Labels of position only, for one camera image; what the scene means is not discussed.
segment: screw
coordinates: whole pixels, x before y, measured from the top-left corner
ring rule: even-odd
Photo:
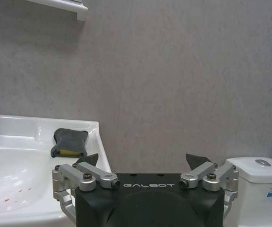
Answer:
[[[179,181],[179,185],[182,189],[187,189],[188,181]]]
[[[114,181],[112,182],[112,188],[114,189],[118,189],[121,185],[121,182],[120,181]]]
[[[207,174],[207,179],[209,180],[214,180],[216,179],[217,175],[213,174],[213,173],[210,173],[210,174]]]
[[[88,180],[88,179],[91,179],[91,178],[92,178],[92,174],[91,173],[87,173],[87,174],[83,175],[83,179],[84,180]]]

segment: toilet tank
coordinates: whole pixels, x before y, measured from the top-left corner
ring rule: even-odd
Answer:
[[[225,227],[272,227],[272,159],[239,157],[226,162],[237,167],[239,188]]]

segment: shelf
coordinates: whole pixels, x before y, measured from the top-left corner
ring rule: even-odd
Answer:
[[[88,8],[82,2],[72,0],[27,0],[46,6],[64,9],[77,13],[77,20],[85,21]]]

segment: sink basin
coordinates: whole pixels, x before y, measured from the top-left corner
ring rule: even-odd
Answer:
[[[52,169],[77,160],[50,156],[58,128],[88,131],[88,154],[111,171],[98,122],[0,115],[0,227],[74,226],[53,198]]]

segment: metal gripper arm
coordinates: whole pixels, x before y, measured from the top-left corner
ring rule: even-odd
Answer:
[[[229,163],[219,168],[217,166],[212,162],[205,162],[193,171],[181,174],[180,186],[183,189],[195,188],[202,180],[203,188],[208,191],[216,192],[220,190],[220,187],[224,189],[224,217],[226,217],[230,212],[232,201],[238,195],[239,172]]]
[[[76,223],[76,210],[67,189],[70,189],[74,196],[77,187],[84,192],[94,190],[96,181],[103,188],[116,189],[120,187],[120,181],[116,174],[105,172],[86,162],[75,163],[73,167],[68,164],[55,166],[52,177],[53,196],[60,202],[61,210],[74,223]]]

